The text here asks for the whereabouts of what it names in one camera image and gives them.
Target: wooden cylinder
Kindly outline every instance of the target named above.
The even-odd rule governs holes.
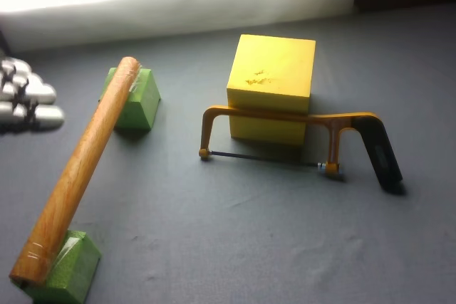
[[[42,285],[128,98],[140,64],[124,57],[11,270],[11,280]]]

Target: wood grain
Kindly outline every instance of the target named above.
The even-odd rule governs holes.
[[[45,282],[139,69],[134,58],[121,60],[11,270],[11,280],[21,285]]]

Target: yellow block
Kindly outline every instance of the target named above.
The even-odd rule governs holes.
[[[307,113],[315,41],[242,35],[227,85],[228,105]],[[233,138],[301,145],[305,124],[231,117]]]

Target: wooden rod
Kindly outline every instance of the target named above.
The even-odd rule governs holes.
[[[121,60],[9,274],[21,286],[44,284],[139,69],[134,58]]]

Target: gray tablecloth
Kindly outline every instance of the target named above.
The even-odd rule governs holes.
[[[204,109],[226,104],[241,33],[317,41],[311,112],[376,112],[407,196],[382,192],[359,135],[346,183],[308,169],[198,157]],[[87,303],[454,303],[456,6],[63,48],[26,59],[65,125],[0,136],[0,301],[8,274],[96,108],[109,67],[135,56],[162,94],[146,135],[114,133],[71,224],[103,252]],[[308,130],[305,158],[327,136]],[[251,147],[216,120],[211,146]]]

